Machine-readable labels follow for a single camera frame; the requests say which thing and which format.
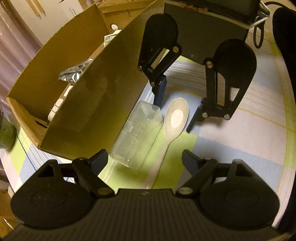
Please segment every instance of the spoon handle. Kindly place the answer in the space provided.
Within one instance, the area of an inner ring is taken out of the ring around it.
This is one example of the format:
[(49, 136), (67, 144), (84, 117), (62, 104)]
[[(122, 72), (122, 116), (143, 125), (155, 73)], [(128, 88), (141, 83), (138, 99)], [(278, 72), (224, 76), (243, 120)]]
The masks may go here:
[(153, 164), (152, 168), (150, 169), (148, 176), (146, 177), (145, 181), (142, 183), (140, 189), (151, 189), (155, 179), (159, 173), (161, 164), (163, 163), (163, 160), (165, 158), (165, 154), (168, 150), (168, 146), (170, 145), (169, 142), (165, 142), (161, 152), (159, 153), (159, 156), (156, 160), (156, 162)]

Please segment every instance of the ribbed black plastic surface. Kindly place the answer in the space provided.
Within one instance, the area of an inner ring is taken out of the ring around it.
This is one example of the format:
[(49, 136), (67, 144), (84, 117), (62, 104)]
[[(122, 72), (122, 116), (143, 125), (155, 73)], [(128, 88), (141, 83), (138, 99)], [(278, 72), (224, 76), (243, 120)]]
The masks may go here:
[(276, 235), (272, 227), (233, 231), (218, 226), (200, 213), (193, 200), (175, 197), (171, 190), (121, 189), (113, 198), (98, 200), (91, 212), (73, 225), (55, 230), (20, 225), (4, 241), (256, 241)]

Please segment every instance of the black cable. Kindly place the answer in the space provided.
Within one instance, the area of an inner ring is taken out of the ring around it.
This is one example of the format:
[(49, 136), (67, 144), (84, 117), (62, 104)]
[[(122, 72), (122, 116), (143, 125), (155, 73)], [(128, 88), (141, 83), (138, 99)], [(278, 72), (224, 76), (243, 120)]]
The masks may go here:
[[(278, 5), (280, 7), (284, 7), (286, 9), (289, 9), (292, 11), (292, 9), (288, 8), (287, 6), (279, 3), (279, 2), (274, 2), (274, 1), (269, 1), (269, 2), (266, 2), (264, 3), (266, 6), (267, 5)], [(263, 44), (263, 40), (264, 40), (264, 24), (265, 24), (265, 21), (260, 23), (259, 25), (255, 26), (254, 27), (254, 33), (253, 33), (253, 43), (255, 45), (255, 47), (257, 49), (260, 49), (262, 47), (262, 44)], [(256, 42), (256, 33), (257, 33), (257, 28), (259, 28), (261, 30), (261, 34), (260, 34), (260, 41), (259, 41), (259, 44), (257, 44)]]

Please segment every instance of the paper money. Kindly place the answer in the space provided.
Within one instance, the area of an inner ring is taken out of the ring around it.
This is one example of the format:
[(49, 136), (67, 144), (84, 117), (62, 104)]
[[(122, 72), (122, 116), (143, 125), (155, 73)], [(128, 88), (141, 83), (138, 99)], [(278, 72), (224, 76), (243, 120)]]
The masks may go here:
[(120, 31), (121, 30), (116, 30), (112, 34), (105, 35), (105, 37), (104, 37), (104, 46), (106, 47), (112, 41), (112, 39), (114, 39), (116, 37), (116, 35), (120, 33)]

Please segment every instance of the cardboard box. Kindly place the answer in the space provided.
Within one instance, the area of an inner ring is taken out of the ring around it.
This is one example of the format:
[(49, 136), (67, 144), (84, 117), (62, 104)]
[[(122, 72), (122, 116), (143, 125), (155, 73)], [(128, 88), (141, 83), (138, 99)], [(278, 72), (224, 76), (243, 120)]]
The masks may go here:
[(110, 151), (148, 80), (137, 69), (146, 21), (163, 11), (164, 1), (157, 0), (126, 26), (93, 60), (51, 123), (50, 109), (67, 87), (59, 73), (90, 57), (109, 34), (98, 7), (74, 17), (38, 51), (7, 96), (35, 146), (67, 159)]
[(92, 5), (92, 2), (91, 0), (61, 0), (59, 5), (67, 18), (71, 20)]
[(64, 11), (69, 20), (84, 10), (78, 0), (61, 0), (59, 2), (59, 6)]
[(116, 24), (118, 29), (124, 29), (152, 2), (152, 0), (104, 0), (97, 2), (96, 5), (101, 12), (109, 33), (113, 33), (114, 30), (111, 29), (112, 24)]

